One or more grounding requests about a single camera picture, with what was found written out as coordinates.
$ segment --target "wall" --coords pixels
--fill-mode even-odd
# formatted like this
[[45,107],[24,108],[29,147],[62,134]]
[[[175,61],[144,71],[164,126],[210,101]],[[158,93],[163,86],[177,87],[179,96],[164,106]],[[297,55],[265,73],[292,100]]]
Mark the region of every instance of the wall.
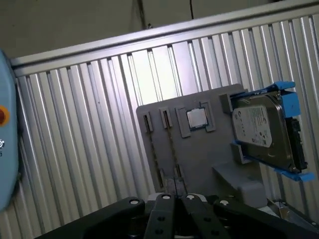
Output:
[[[267,0],[193,0],[195,18],[267,3]],[[145,0],[154,27],[190,20],[188,0]],[[132,0],[1,0],[0,48],[12,57],[141,30]]]

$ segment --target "ribbed metal sheet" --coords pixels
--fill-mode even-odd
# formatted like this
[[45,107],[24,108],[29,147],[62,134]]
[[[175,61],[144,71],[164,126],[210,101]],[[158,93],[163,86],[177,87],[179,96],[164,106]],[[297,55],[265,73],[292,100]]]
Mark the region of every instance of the ribbed metal sheet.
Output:
[[150,30],[148,39],[80,55],[14,59],[22,178],[0,214],[2,238],[33,238],[120,198],[152,193],[138,106],[282,79],[296,83],[304,151],[317,177],[296,183],[261,165],[264,184],[269,198],[284,198],[319,222],[319,3],[290,6],[256,8],[253,18],[217,25],[217,18],[198,20],[166,36]]

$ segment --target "light blue device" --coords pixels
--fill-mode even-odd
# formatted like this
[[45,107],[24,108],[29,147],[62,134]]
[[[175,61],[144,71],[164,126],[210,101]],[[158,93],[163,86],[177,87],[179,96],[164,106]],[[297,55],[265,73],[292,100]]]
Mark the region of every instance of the light blue device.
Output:
[[0,50],[0,212],[10,203],[18,175],[15,77]]

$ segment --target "gray plastic block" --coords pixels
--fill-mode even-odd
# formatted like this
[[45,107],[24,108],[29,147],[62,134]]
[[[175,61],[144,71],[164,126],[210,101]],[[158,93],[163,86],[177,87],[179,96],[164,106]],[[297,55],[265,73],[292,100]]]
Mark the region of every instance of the gray plastic block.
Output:
[[213,166],[213,170],[236,191],[243,203],[259,208],[267,205],[267,197],[264,185],[251,175],[256,170],[253,164],[239,166],[228,162]]
[[258,181],[246,182],[240,185],[238,192],[242,202],[250,207],[261,208],[267,205],[264,185]]
[[234,160],[240,164],[250,163],[251,160],[244,158],[241,146],[236,143],[231,143],[231,151],[233,152]]
[[230,114],[233,112],[233,107],[231,105],[231,100],[229,94],[223,94],[219,96],[220,102],[225,114]]

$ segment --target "screw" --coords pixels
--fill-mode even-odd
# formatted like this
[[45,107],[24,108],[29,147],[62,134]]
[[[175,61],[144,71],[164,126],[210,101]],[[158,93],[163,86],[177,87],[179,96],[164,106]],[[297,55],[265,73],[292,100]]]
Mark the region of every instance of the screw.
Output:
[[219,203],[222,204],[222,205],[224,205],[224,206],[226,206],[226,205],[229,204],[229,202],[226,201],[226,200],[221,200]]
[[194,197],[193,195],[188,195],[186,198],[192,200],[192,199],[194,199],[195,197]]
[[130,201],[130,204],[132,204],[132,205],[136,205],[137,203],[139,203],[139,200],[131,200]]

